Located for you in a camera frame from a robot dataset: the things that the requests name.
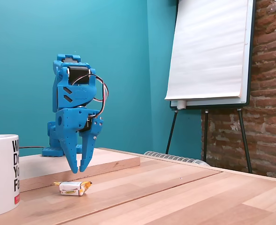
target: wooden table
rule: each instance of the wooden table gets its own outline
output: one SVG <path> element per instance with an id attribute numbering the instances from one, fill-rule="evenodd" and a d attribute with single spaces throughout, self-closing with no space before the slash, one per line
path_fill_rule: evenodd
<path id="1" fill-rule="evenodd" d="M 0 225 L 276 225 L 276 179 L 141 155 L 89 177 L 84 196 L 57 186 L 21 193 Z"/>

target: blue wall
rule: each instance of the blue wall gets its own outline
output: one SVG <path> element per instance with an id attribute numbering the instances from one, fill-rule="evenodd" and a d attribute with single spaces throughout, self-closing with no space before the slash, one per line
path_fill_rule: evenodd
<path id="1" fill-rule="evenodd" d="M 110 90 L 97 146 L 163 152 L 173 117 L 164 97 L 174 2 L 0 0 L 0 134 L 19 134 L 21 146 L 48 145 L 52 62 L 58 53 L 78 54 Z M 199 112 L 179 113 L 171 153 L 199 158 L 200 137 Z"/>
<path id="2" fill-rule="evenodd" d="M 176 19 L 176 0 L 147 0 L 153 150 L 165 152 L 174 113 L 164 100 Z M 200 111 L 179 111 L 169 153 L 200 159 Z"/>

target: white mug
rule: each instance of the white mug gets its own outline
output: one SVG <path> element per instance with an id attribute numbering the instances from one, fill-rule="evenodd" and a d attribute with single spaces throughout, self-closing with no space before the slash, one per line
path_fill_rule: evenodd
<path id="1" fill-rule="evenodd" d="M 0 214 L 19 205 L 19 137 L 0 135 Z"/>

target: black easel leg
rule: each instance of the black easel leg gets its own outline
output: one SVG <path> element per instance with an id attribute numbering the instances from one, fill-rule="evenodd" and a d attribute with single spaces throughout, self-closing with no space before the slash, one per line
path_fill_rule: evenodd
<path id="1" fill-rule="evenodd" d="M 241 109 L 237 109 L 237 112 L 238 112 L 238 116 L 239 116 L 243 145 L 245 147 L 245 158 L 246 158 L 246 163 L 247 163 L 247 169 L 248 169 L 249 173 L 253 173 L 251 160 L 250 160 L 250 154 L 249 154 L 249 148 L 248 148 L 247 142 L 246 142 L 245 126 L 243 124 L 242 111 L 241 111 Z"/>
<path id="2" fill-rule="evenodd" d="M 172 121 L 172 125 L 171 125 L 171 130 L 170 130 L 169 139 L 168 139 L 166 152 L 165 152 L 166 155 L 168 154 L 170 142 L 171 142 L 171 138 L 172 138 L 172 133 L 174 132 L 174 127 L 175 127 L 175 123 L 176 123 L 176 115 L 177 115 L 177 110 L 175 110 L 174 120 Z"/>
<path id="3" fill-rule="evenodd" d="M 207 160 L 207 136 L 208 136 L 208 114 L 209 110 L 205 110 L 205 133 L 204 133 L 204 156 L 203 161 L 206 162 Z"/>

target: wire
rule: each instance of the wire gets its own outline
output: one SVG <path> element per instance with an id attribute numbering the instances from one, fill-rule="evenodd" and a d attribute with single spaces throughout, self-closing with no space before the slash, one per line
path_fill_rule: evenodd
<path id="1" fill-rule="evenodd" d="M 108 89 L 108 87 L 107 87 L 106 84 L 105 84 L 105 88 L 106 88 L 106 91 L 107 91 L 107 95 L 106 95 L 106 99 L 107 99 L 107 98 L 109 97 L 109 89 Z M 97 98 L 95 98 L 95 97 L 93 98 L 93 100 L 95 100 L 95 101 L 97 101 L 97 102 L 102 102 L 102 99 L 97 99 Z"/>
<path id="2" fill-rule="evenodd" d="M 81 77 L 77 78 L 71 85 L 74 85 L 76 82 L 78 82 L 79 80 L 81 80 L 81 79 L 83 79 L 84 77 L 87 77 L 87 76 L 89 76 L 89 77 L 90 76 L 95 76 L 96 79 L 102 83 L 102 105 L 101 105 L 101 109 L 96 115 L 89 115 L 88 118 L 91 119 L 91 118 L 94 118 L 94 117 L 98 117 L 104 111 L 105 104 L 106 104 L 106 99 L 107 99 L 107 97 L 106 97 L 106 84 L 96 74 L 85 74 L 84 76 L 81 76 Z"/>
<path id="3" fill-rule="evenodd" d="M 46 148 L 46 147 L 43 147 L 43 146 L 24 146 L 24 147 L 19 147 L 20 149 L 32 149 L 32 148 Z"/>

